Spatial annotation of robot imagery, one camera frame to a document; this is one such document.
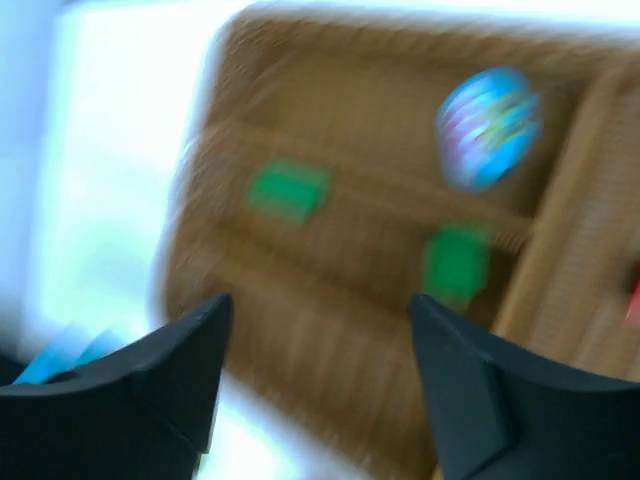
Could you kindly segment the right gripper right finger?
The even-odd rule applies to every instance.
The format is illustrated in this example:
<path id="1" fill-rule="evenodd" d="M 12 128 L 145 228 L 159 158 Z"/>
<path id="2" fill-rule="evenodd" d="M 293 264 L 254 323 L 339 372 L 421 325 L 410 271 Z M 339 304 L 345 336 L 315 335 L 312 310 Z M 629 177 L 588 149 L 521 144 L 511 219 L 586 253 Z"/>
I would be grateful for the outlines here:
<path id="1" fill-rule="evenodd" d="M 443 478 L 638 478 L 638 384 L 534 354 L 426 295 L 408 314 Z"/>

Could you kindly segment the long green lego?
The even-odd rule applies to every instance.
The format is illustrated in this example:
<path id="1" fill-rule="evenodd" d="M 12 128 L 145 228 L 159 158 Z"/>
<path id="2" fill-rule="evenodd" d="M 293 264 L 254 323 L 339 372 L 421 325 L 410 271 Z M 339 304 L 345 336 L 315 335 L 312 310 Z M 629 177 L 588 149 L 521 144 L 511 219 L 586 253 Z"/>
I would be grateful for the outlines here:
<path id="1" fill-rule="evenodd" d="M 331 180 L 328 170 L 276 159 L 252 174 L 246 202 L 253 209 L 303 224 L 325 204 Z"/>

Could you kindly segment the blue lego base piece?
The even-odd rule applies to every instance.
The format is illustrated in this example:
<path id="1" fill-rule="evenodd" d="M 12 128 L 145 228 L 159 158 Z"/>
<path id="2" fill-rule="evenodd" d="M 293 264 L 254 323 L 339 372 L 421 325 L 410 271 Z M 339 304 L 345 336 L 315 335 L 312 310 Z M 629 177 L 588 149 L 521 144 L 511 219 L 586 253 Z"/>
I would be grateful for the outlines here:
<path id="1" fill-rule="evenodd" d="M 101 359 L 126 342 L 111 330 L 99 333 L 68 327 L 51 340 L 27 365 L 13 384 L 43 384 L 55 376 Z"/>

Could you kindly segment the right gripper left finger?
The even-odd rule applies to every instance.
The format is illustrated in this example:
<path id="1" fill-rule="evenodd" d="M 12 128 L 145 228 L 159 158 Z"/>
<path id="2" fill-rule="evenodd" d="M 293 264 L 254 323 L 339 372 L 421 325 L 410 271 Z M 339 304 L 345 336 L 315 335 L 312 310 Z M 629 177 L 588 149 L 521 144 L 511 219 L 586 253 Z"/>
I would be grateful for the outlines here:
<path id="1" fill-rule="evenodd" d="M 231 332 L 218 294 L 40 384 L 1 389 L 4 479 L 190 479 L 207 453 Z"/>

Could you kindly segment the small green square lego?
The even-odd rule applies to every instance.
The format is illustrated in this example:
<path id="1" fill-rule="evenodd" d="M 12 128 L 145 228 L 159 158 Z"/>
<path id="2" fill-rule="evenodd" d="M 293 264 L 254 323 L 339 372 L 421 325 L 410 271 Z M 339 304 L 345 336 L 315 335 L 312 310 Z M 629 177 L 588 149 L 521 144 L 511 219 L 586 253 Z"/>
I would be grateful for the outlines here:
<path id="1" fill-rule="evenodd" d="M 452 310 L 468 308 L 487 284 L 488 230 L 448 224 L 435 231 L 422 254 L 421 290 Z"/>

